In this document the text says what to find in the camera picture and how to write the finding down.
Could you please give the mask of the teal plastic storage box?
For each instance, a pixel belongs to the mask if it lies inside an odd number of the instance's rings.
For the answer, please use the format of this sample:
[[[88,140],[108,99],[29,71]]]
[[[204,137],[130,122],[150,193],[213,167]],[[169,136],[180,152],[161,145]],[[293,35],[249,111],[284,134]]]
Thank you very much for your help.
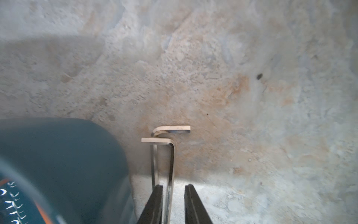
[[[85,119],[1,120],[1,175],[54,224],[135,224],[126,155]]]

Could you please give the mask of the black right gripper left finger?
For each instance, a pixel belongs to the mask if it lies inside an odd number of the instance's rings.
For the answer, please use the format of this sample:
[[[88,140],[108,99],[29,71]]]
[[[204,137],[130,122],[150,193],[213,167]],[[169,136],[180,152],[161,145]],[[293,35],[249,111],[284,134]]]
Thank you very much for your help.
[[[163,213],[163,186],[156,185],[137,224],[161,224]]]

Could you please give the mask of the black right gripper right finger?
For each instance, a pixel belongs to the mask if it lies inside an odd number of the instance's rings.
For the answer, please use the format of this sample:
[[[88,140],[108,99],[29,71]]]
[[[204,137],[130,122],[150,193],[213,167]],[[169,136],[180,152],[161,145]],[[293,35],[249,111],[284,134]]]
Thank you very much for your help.
[[[185,224],[213,224],[195,187],[185,186]]]

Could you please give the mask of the orange-handled hex key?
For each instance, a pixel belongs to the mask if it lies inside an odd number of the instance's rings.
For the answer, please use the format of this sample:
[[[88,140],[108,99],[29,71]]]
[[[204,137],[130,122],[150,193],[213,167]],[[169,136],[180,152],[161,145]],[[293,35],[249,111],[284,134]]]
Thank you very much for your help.
[[[53,224],[51,218],[46,214],[46,212],[41,208],[40,205],[38,205],[37,203],[35,203],[42,219],[44,220],[45,224]]]

